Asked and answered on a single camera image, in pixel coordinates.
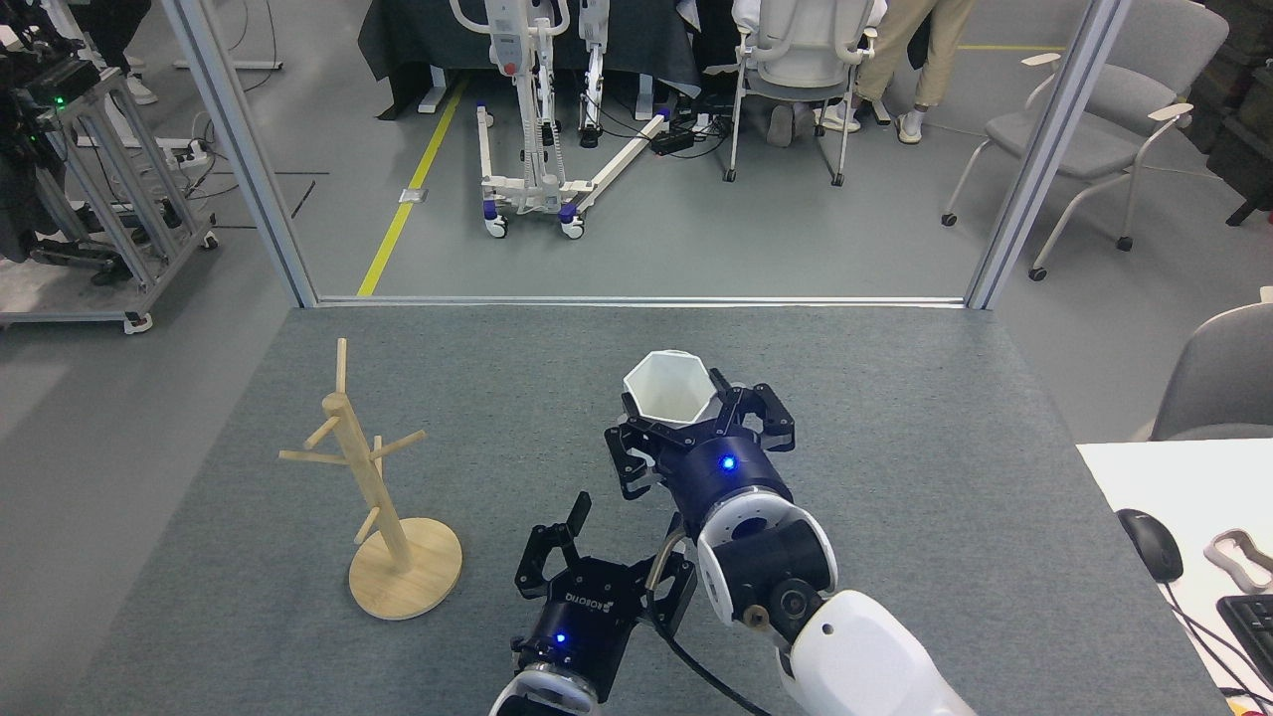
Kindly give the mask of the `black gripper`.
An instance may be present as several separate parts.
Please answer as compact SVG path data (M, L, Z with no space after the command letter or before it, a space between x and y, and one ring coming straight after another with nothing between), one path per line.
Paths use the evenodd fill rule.
M659 637L673 638L696 589L694 563L685 554L665 552L634 564L593 557L579 559L574 540L582 531L592 499L579 492L564 524L535 525L516 571L524 599L546 598L527 637L516 638L513 699L606 699L617 680L628 640L642 620ZM566 567L552 580L544 566L560 549ZM665 598L659 584L671 580Z
M768 383L728 383L718 368L708 371L721 399L714 422L673 428L642 417L636 399L622 392L625 417L603 431L624 499L640 498L658 482L667 485L685 520L704 520L712 507L747 485L760 485L792 499L791 490L765 451L796 448L796 420ZM761 431L743 427L757 417ZM645 457L654 461L648 465ZM659 476L651 476L651 471Z

